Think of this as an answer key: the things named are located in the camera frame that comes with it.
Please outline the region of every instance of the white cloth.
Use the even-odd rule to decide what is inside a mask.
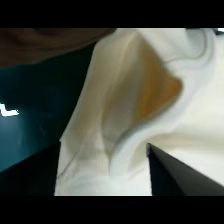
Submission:
[[[164,73],[152,48],[182,89],[139,120],[146,76]],[[61,138],[55,195],[151,195],[146,142],[224,184],[223,49],[209,29],[118,29],[101,40]]]

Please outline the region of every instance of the white garment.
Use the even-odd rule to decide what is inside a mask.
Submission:
[[[157,116],[136,123],[142,46],[183,88]],[[101,40],[61,138],[55,195],[151,195],[146,142],[224,184],[223,49],[211,30],[118,29]]]

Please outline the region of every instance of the bright light spot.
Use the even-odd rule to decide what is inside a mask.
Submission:
[[[218,31],[224,32],[224,28],[218,28]]]
[[[0,111],[1,111],[3,117],[16,116],[16,115],[19,114],[19,111],[18,110],[10,110],[10,111],[7,111],[5,109],[5,104],[1,104],[1,103],[0,103]]]

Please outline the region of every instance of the black object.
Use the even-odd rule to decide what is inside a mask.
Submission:
[[[224,196],[224,187],[152,144],[147,145],[152,194]]]
[[[79,99],[95,43],[34,65],[0,69],[0,172],[57,143]]]
[[[53,196],[60,143],[0,173],[0,195]]]

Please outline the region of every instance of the dark teal surface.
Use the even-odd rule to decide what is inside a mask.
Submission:
[[[0,69],[0,171],[57,142],[81,93],[95,44],[35,65]]]

